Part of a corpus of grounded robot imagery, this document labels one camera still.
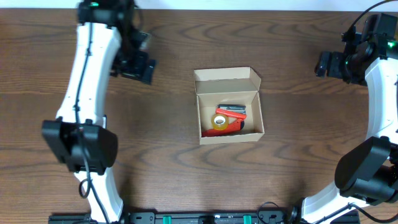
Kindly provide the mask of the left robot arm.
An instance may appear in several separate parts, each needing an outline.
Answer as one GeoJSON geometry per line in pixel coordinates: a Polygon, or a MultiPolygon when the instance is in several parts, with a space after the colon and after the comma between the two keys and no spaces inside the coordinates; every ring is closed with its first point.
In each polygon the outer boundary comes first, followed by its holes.
{"type": "Polygon", "coordinates": [[[78,179],[91,211],[51,215],[49,223],[131,223],[113,174],[118,137],[106,127],[104,108],[111,77],[151,83],[156,62],[146,52],[149,35],[133,23],[142,16],[134,1],[82,1],[77,16],[68,88],[55,119],[42,123],[42,136],[78,179]]]}

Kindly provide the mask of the red utility knife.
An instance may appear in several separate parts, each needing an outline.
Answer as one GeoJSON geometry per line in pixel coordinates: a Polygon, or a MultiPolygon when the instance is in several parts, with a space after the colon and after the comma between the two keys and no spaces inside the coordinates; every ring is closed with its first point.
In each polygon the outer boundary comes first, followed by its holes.
{"type": "Polygon", "coordinates": [[[229,124],[224,130],[209,129],[201,133],[202,137],[215,137],[232,134],[242,130],[244,127],[244,120],[237,119],[236,121],[229,124]]]}

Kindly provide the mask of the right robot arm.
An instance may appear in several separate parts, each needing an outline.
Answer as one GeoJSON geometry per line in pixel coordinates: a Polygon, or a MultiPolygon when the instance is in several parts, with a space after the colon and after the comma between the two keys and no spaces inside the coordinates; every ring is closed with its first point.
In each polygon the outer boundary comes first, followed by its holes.
{"type": "Polygon", "coordinates": [[[368,130],[339,160],[333,182],[292,208],[289,223],[352,223],[352,210],[397,202],[396,26],[396,16],[371,15],[362,32],[351,25],[343,33],[344,51],[320,54],[316,76],[367,87],[368,130]]]}

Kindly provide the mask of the yellow tape roll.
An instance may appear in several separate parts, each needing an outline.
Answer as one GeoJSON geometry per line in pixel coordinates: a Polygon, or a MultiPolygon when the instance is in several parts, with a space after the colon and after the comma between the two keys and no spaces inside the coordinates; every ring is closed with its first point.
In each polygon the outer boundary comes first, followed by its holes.
{"type": "Polygon", "coordinates": [[[211,117],[211,125],[214,130],[225,130],[229,126],[229,118],[225,114],[214,114],[211,117]]]}

